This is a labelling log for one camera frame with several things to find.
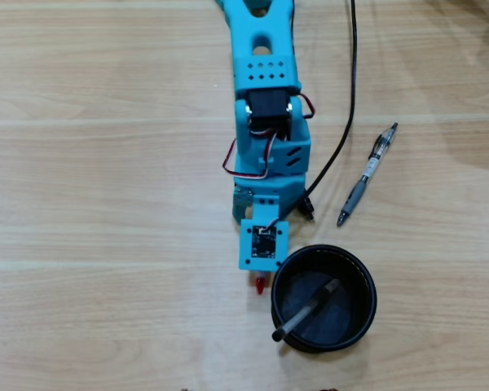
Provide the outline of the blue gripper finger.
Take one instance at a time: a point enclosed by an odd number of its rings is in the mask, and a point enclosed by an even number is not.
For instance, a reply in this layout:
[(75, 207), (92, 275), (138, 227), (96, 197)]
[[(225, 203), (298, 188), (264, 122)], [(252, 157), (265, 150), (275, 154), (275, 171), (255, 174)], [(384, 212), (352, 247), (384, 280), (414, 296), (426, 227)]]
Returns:
[(245, 219), (246, 210), (253, 203), (253, 192), (248, 188), (234, 187), (232, 216), (234, 219)]

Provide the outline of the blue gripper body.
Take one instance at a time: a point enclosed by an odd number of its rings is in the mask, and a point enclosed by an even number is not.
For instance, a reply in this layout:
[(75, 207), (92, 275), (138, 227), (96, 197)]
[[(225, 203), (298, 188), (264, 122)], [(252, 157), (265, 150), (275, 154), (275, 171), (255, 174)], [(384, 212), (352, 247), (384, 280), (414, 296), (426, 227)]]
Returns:
[(274, 176), (265, 179), (235, 178), (235, 187), (253, 192), (253, 218), (286, 218), (289, 208), (303, 195), (306, 176)]

